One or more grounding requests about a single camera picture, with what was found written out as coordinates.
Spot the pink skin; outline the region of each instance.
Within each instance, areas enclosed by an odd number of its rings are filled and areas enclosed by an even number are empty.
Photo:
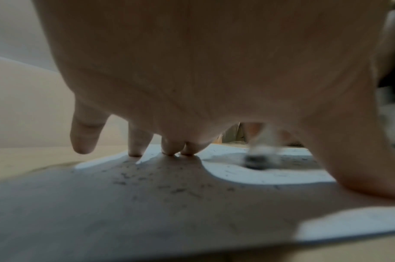
[[[169,155],[237,122],[271,123],[341,185],[395,198],[369,70],[387,0],[34,3],[75,93],[77,152],[95,148],[110,114],[162,135]],[[129,142],[141,155],[150,135],[133,133],[147,138]]]

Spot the paper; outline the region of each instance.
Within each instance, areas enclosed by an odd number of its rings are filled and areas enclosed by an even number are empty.
[[[281,170],[244,148],[168,157],[150,145],[0,182],[0,261],[134,261],[395,232],[395,201],[343,189],[308,150]]]

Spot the white surface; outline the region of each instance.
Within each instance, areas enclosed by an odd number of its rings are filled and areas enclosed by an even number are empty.
[[[151,145],[0,183],[0,261],[130,261],[395,232],[395,202],[347,191],[305,149],[281,170],[245,149]]]

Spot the wooden table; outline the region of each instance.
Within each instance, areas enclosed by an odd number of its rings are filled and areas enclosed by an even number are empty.
[[[78,162],[125,151],[125,146],[98,147],[90,155],[78,155],[71,148],[0,149],[0,180],[30,171]],[[314,246],[286,246],[244,252],[213,254],[173,262],[395,262],[395,236]]]

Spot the beige surface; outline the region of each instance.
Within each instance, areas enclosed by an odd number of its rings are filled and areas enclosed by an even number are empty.
[[[113,155],[124,150],[126,150],[125,146],[98,147],[94,153],[81,156],[74,153],[71,148],[61,147],[0,149],[0,180],[12,178],[35,169],[41,169],[52,165],[73,165],[76,162]],[[171,261],[395,262],[395,236],[320,246],[266,248],[256,251],[215,254]]]

